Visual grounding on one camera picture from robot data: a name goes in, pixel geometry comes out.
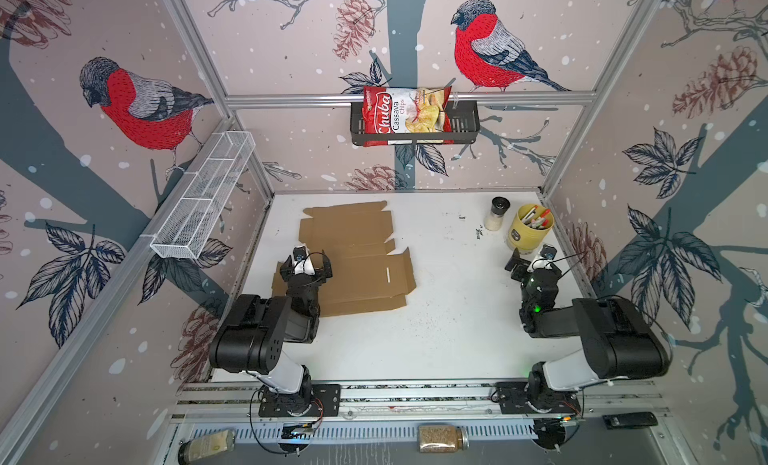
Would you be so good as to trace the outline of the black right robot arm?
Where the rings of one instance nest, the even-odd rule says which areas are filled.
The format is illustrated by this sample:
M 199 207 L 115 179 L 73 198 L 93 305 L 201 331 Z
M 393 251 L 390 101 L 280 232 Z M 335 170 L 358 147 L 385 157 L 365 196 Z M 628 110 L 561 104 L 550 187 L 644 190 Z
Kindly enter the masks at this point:
M 546 245 L 543 251 L 527 260 L 514 250 L 505 265 L 510 278 L 520 284 L 523 330 L 534 339 L 577 337 L 581 348 L 532 367 L 526 404 L 538 413 L 560 405 L 576 411 L 576 393 L 586 387 L 665 375 L 671 353 L 629 300 L 575 298 L 568 307 L 555 306 L 564 273 L 556 264 L 556 249 Z

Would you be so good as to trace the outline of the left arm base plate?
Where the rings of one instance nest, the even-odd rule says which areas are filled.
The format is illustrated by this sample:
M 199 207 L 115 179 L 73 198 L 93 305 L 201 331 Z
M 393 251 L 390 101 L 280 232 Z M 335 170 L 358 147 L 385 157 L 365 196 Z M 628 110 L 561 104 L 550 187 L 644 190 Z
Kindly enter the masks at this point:
M 336 417 L 341 387 L 338 384 L 312 384 L 294 394 L 277 393 L 263 386 L 256 403 L 260 418 Z

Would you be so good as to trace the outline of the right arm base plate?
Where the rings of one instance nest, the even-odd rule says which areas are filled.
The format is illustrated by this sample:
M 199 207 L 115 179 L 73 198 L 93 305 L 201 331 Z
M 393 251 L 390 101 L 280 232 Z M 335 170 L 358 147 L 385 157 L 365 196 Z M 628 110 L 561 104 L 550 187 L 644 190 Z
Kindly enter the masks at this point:
M 581 415 L 577 393 L 555 391 L 546 385 L 523 381 L 498 382 L 490 396 L 504 415 L 556 414 Z

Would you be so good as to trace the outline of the brown cardboard box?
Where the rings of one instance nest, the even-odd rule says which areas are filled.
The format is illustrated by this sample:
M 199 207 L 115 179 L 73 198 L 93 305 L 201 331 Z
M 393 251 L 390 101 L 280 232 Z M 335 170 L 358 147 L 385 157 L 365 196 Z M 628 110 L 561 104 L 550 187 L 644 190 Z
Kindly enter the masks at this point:
M 332 277 L 308 281 L 319 292 L 320 315 L 384 312 L 406 306 L 416 288 L 410 251 L 396 254 L 392 212 L 385 201 L 303 210 L 298 242 L 313 254 L 308 268 L 327 258 Z

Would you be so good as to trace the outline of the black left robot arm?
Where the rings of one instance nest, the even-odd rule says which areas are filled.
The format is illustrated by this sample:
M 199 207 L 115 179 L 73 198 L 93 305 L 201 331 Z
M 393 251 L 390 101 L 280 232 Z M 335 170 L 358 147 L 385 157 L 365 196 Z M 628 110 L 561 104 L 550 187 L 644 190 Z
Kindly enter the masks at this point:
M 324 252 L 294 248 L 278 269 L 286 290 L 269 298 L 240 295 L 212 339 L 210 366 L 260 382 L 262 412 L 324 415 L 323 398 L 313 389 L 308 367 L 288 357 L 283 346 L 314 341 L 321 316 L 319 288 L 332 276 L 331 260 Z

